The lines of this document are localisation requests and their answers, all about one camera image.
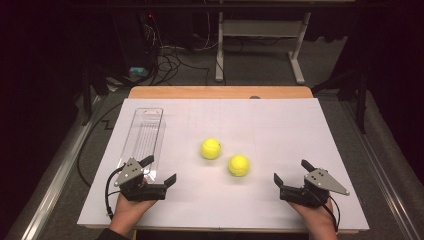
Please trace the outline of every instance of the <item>hand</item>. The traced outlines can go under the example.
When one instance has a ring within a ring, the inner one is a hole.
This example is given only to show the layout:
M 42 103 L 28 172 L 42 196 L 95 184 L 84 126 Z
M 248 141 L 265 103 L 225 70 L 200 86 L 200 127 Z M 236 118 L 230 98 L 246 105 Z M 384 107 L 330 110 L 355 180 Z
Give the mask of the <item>hand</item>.
M 302 216 L 303 222 L 305 223 L 312 239 L 337 239 L 333 218 L 323 207 L 308 208 L 292 202 L 287 203 L 293 207 L 300 216 Z M 327 201 L 326 205 L 331 211 L 333 211 L 333 205 L 330 200 Z
M 140 221 L 143 214 L 156 202 L 157 200 L 143 202 L 128 201 L 122 194 L 119 194 L 115 214 L 109 225 L 109 229 L 130 238 L 134 226 Z

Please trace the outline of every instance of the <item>white board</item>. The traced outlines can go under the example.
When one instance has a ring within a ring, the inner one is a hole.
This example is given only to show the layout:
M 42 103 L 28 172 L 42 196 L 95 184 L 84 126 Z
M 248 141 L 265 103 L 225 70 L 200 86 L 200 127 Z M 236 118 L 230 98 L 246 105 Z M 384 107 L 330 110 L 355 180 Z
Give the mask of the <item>white board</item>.
M 177 182 L 138 223 L 140 228 L 297 231 L 300 216 L 279 199 L 273 181 L 300 187 L 307 171 L 302 159 L 326 169 L 351 194 L 333 193 L 341 209 L 339 229 L 369 229 L 317 99 L 126 99 L 82 209 L 78 224 L 108 226 L 106 179 L 119 158 L 137 108 L 162 108 L 166 122 L 157 182 L 177 173 Z M 200 155 L 201 142 L 220 141 L 215 160 Z M 251 169 L 233 177 L 228 159 L 243 154 Z M 110 192 L 119 190 L 113 186 Z M 117 195 L 110 196 L 114 208 Z

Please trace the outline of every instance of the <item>transparent box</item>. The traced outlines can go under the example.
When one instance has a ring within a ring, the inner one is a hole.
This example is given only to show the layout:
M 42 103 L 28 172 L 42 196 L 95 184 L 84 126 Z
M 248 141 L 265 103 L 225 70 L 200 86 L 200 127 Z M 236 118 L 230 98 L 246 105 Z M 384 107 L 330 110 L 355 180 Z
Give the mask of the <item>transparent box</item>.
M 130 158 L 139 162 L 145 157 L 153 155 L 155 161 L 144 168 L 144 175 L 148 183 L 154 183 L 164 133 L 163 109 L 136 109 L 118 167 L 123 166 Z

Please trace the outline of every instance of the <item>cable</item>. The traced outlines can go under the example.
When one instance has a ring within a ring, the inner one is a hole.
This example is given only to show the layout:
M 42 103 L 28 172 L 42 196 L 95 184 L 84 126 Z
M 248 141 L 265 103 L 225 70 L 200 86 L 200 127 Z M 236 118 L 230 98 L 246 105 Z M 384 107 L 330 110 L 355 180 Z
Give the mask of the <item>cable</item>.
M 224 86 L 227 86 L 227 79 L 225 78 L 225 73 L 224 73 L 224 69 L 221 67 L 221 64 L 219 64 L 218 60 L 215 60 L 216 64 L 218 65 L 218 67 L 221 69 L 222 71 L 222 78 L 224 80 Z
M 169 58 L 168 58 L 168 55 L 167 56 L 163 56 L 162 55 L 162 58 L 165 58 L 166 60 L 168 60 L 167 62 L 162 62 L 161 64 L 159 64 L 159 70 L 160 70 L 160 66 L 162 65 L 162 64 L 166 64 L 166 63 L 168 63 L 169 64 L 169 70 L 168 71 L 166 71 L 166 74 L 165 74 L 165 76 L 164 77 L 161 77 L 162 78 L 162 80 L 160 80 L 160 81 L 158 81 L 158 82 L 156 82 L 156 83 L 154 83 L 154 81 L 152 81 L 151 83 L 150 83 L 150 86 L 157 86 L 157 85 L 159 85 L 159 84 L 161 84 L 161 83 L 163 83 L 163 82 L 167 82 L 167 81 L 169 81 L 169 80 L 171 80 L 175 75 L 177 75 L 177 73 L 178 73 L 178 67 L 180 66 L 180 63 L 179 64 L 177 64 L 177 63 L 174 63 L 174 62 L 172 62 Z M 171 76 L 171 77 L 169 77 L 169 78 L 167 78 L 167 76 L 172 72 L 172 71 L 175 71 L 175 73 Z
M 181 63 L 182 65 L 186 66 L 186 67 L 193 68 L 193 69 L 199 69 L 199 70 L 206 70 L 205 85 L 206 85 L 206 86 L 208 85 L 208 74 L 209 74 L 210 68 L 208 68 L 208 67 L 194 67 L 194 66 L 190 66 L 190 65 L 188 65 L 188 64 L 186 64 L 186 63 L 184 63 L 184 62 L 183 62 L 183 61 L 181 61 L 181 59 L 178 57 L 177 50 L 175 50 L 175 58 L 177 58 L 177 59 L 178 59 L 178 61 L 180 61 L 180 63 Z
M 149 30 L 149 31 L 148 31 L 148 33 L 147 33 L 146 42 L 148 42 L 148 41 L 149 41 L 150 32 L 152 32 L 152 33 L 153 33 L 153 37 L 152 37 L 152 46 L 150 46 L 150 49 L 152 49 L 152 48 L 155 46 L 155 43 L 156 43 L 156 33 L 155 33 L 155 30 L 153 30 L 153 28 L 152 28 L 152 27 L 150 27 L 150 26 L 149 26 L 149 25 L 147 25 L 147 24 L 143 24 L 143 26 L 144 26 L 144 27 L 147 27 L 147 29 Z
M 210 47 L 205 47 L 205 48 L 196 48 L 194 49 L 195 51 L 204 51 L 204 50 L 209 50 L 209 49 L 213 49 L 218 45 L 218 42 L 214 43 L 212 46 Z
M 197 50 L 197 51 L 202 51 L 202 50 L 208 49 L 208 44 L 209 44 L 209 40 L 210 40 L 210 36 L 211 36 L 211 22 L 210 22 L 209 12 L 206 12 L 206 16 L 207 16 L 207 19 L 208 19 L 208 38 L 206 40 L 205 46 L 203 48 L 199 48 L 199 49 L 196 48 L 195 50 Z
M 159 39 L 159 42 L 160 42 L 160 46 L 163 47 L 162 39 L 160 38 L 159 27 L 156 23 L 156 20 L 155 20 L 155 17 L 153 16 L 153 14 L 150 15 L 150 18 L 153 20 L 153 23 L 155 24 L 156 31 L 158 31 L 158 39 Z
M 81 153 L 82 153 L 82 151 L 84 150 L 84 147 L 85 147 L 85 145 L 87 144 L 87 140 L 90 138 L 90 136 L 91 136 L 91 134 L 92 134 L 92 132 L 94 131 L 94 129 L 96 128 L 96 126 L 103 120 L 103 118 L 107 115 L 107 114 L 109 114 L 110 112 L 112 112 L 115 108 L 117 108 L 119 105 L 121 105 L 122 104 L 122 102 L 121 103 L 118 103 L 118 104 L 116 104 L 115 106 L 113 106 L 112 108 L 110 108 L 106 113 L 104 113 L 100 118 L 99 118 L 99 120 L 97 120 L 97 122 L 93 125 L 93 127 L 90 129 L 90 131 L 88 132 L 88 134 L 87 134 L 87 136 L 85 137 L 85 139 L 84 139 L 84 142 L 82 143 L 82 145 L 81 145 L 81 148 L 80 148 L 80 150 L 79 150 L 79 152 L 78 152 L 78 155 L 77 155 L 77 171 L 78 171 L 78 175 L 80 176 L 80 178 L 81 178 L 81 180 L 85 183 L 85 185 L 87 185 L 88 187 L 91 187 L 91 183 L 89 183 L 86 179 L 85 179 L 85 177 L 82 175 L 82 172 L 81 172 L 81 167 L 80 167 L 80 162 L 81 162 Z
M 110 204 L 109 204 L 109 184 L 110 184 L 110 181 L 112 180 L 113 176 L 115 176 L 115 174 L 117 174 L 118 172 L 122 171 L 122 169 L 124 169 L 124 166 L 115 169 L 115 171 L 113 171 L 110 174 L 109 178 L 106 181 L 105 204 L 106 204 L 107 215 L 109 216 L 110 220 L 112 220 L 112 218 L 113 218 L 113 211 L 112 211 L 112 208 L 110 207 Z
M 331 196 L 330 196 L 330 198 L 333 201 L 334 205 L 336 205 L 336 208 L 337 208 L 337 213 L 338 213 L 337 228 L 338 228 L 339 225 L 340 225 L 340 208 L 339 208 L 339 205 L 337 204 L 336 200 L 334 200 L 334 198 L 331 197 Z
M 222 49 L 222 51 L 224 52 L 229 52 L 229 53 L 241 53 L 244 49 L 244 42 L 242 39 L 238 38 L 238 37 L 227 37 L 228 39 L 236 39 L 240 42 L 240 49 L 237 51 L 231 51 L 231 50 L 224 50 Z
M 321 202 L 321 200 L 309 189 L 305 188 L 306 192 L 308 192 L 313 198 L 315 198 L 315 200 L 317 200 L 321 206 L 328 212 L 328 214 L 330 214 L 331 218 L 333 219 L 333 224 L 334 224 L 334 230 L 336 231 L 336 234 L 339 232 L 339 222 L 336 220 L 336 217 L 334 216 L 334 213 L 327 207 L 327 205 L 325 205 L 325 203 Z
M 113 194 L 117 194 L 117 193 L 120 193 L 121 191 L 115 191 L 115 192 L 111 192 L 111 193 L 109 193 L 108 194 L 108 196 L 111 196 L 111 195 L 113 195 Z
M 175 49 L 185 49 L 185 48 L 183 48 L 183 47 L 170 46 L 170 45 L 168 45 L 168 46 L 163 46 L 162 48 L 169 48 L 169 49 L 172 49 L 172 48 L 175 48 Z

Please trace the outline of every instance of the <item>yellow tennis ball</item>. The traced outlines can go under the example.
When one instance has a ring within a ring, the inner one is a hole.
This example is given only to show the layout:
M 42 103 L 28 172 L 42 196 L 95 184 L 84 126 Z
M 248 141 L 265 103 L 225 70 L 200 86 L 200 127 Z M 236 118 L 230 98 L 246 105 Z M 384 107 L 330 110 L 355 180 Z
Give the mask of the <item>yellow tennis ball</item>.
M 218 140 L 214 138 L 208 138 L 202 142 L 200 152 L 206 159 L 215 159 L 221 153 L 221 144 L 219 144 Z
M 228 161 L 228 169 L 231 174 L 236 177 L 242 177 L 247 174 L 250 168 L 249 159 L 247 157 L 237 154 L 230 158 Z

